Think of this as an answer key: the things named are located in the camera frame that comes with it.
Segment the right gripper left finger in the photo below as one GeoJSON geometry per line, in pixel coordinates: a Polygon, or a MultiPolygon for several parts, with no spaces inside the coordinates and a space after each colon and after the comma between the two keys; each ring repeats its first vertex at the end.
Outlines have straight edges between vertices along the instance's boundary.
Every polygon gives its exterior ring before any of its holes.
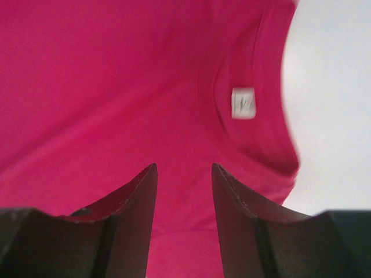
{"type": "Polygon", "coordinates": [[[2,277],[144,277],[158,173],[134,179],[68,216],[1,209],[2,277]]]}

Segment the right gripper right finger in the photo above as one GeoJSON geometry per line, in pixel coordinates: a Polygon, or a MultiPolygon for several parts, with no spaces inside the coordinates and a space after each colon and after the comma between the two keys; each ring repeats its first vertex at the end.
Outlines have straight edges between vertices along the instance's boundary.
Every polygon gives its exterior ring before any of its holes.
{"type": "Polygon", "coordinates": [[[225,277],[369,277],[370,212],[309,216],[239,182],[219,164],[212,188],[225,277]]]}

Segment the pink t shirt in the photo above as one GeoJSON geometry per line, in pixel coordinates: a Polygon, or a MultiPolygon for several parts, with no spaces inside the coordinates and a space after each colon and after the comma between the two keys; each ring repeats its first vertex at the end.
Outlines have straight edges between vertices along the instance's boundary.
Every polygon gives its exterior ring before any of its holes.
{"type": "Polygon", "coordinates": [[[2,1],[1,206],[62,215],[158,167],[148,277],[222,277],[211,171],[283,203],[294,1],[2,1]]]}

